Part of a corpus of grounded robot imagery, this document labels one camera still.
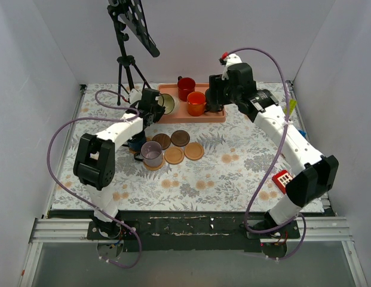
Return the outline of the cream enamel mug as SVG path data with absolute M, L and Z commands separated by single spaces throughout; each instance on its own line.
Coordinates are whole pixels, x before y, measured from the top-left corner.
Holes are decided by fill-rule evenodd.
M 167 93 L 160 93 L 157 97 L 158 105 L 162 108 L 163 115 L 174 115 L 180 108 L 180 102 L 177 97 Z

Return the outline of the dark green mug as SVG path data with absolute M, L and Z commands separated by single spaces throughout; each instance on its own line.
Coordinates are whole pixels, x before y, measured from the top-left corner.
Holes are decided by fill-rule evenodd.
M 209 88 L 205 92 L 206 97 L 206 111 L 207 112 L 221 112 L 223 105 L 219 101 L 219 94 L 217 91 Z

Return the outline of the dark wooden coaster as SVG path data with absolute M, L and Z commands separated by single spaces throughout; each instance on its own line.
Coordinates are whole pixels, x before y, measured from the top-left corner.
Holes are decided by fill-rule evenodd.
M 170 139 L 173 145 L 183 147 L 189 143 L 190 135 L 184 130 L 176 130 L 172 133 Z
M 165 133 L 159 133 L 152 138 L 152 141 L 158 142 L 162 150 L 167 149 L 171 145 L 171 138 Z

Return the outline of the dark blue mug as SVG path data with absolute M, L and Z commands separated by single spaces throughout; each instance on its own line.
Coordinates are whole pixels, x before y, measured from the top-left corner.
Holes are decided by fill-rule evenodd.
M 142 132 L 132 136 L 132 138 L 127 141 L 125 146 L 127 146 L 132 151 L 139 152 L 141 150 L 142 146 L 146 143 L 146 141 L 147 141 L 147 139 L 146 139 L 145 132 L 142 131 Z

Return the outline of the grey lilac mug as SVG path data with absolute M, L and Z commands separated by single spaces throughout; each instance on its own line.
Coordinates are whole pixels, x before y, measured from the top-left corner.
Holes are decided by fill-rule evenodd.
M 141 147 L 141 150 L 134 155 L 134 159 L 142 161 L 148 167 L 159 167 L 163 161 L 161 145 L 156 141 L 147 141 Z

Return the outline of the light wooden coaster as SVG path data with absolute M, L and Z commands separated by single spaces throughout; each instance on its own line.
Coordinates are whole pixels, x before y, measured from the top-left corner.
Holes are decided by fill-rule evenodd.
M 204 155 L 204 148 L 198 142 L 188 143 L 184 148 L 185 156 L 193 161 L 199 160 Z
M 169 164 L 179 164 L 185 157 L 184 151 L 178 146 L 169 147 L 164 154 L 164 158 Z

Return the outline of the woven cork coaster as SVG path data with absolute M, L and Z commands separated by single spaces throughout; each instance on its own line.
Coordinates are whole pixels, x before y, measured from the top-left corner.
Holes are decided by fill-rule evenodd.
M 155 166 L 155 167 L 153 167 L 153 166 L 149 166 L 149 165 L 147 165 L 145 162 L 143 162 L 143 164 L 144 164 L 144 166 L 147 168 L 147 170 L 150 170 L 150 171 L 159 170 L 160 168 L 163 167 L 163 165 L 165 165 L 165 163 L 166 163 L 166 161 L 165 161 L 164 158 L 162 159 L 161 164 L 160 164 L 159 166 Z

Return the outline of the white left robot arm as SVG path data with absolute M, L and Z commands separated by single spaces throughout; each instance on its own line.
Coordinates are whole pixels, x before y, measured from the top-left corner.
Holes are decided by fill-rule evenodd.
M 146 142 L 145 129 L 157 123 L 165 113 L 165 107 L 158 90 L 144 88 L 142 92 L 132 91 L 130 107 L 120 119 L 95 135 L 85 133 L 79 140 L 73 165 L 73 174 L 90 193 L 94 217 L 103 221 L 100 231 L 108 239 L 120 235 L 121 224 L 113 218 L 118 208 L 108 186 L 115 175 L 115 157 L 123 144 L 139 152 Z

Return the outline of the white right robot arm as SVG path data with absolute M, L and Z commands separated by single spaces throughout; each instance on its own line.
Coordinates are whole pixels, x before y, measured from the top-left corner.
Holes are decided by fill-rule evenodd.
M 311 201 L 333 186 L 339 162 L 335 156 L 324 156 L 297 130 L 269 90 L 257 89 L 253 71 L 236 54 L 220 58 L 222 74 L 209 77 L 206 110 L 217 112 L 234 104 L 250 121 L 262 129 L 278 145 L 295 177 L 286 184 L 286 193 L 265 213 L 264 220 L 248 230 L 270 237 L 281 236 L 286 224 Z

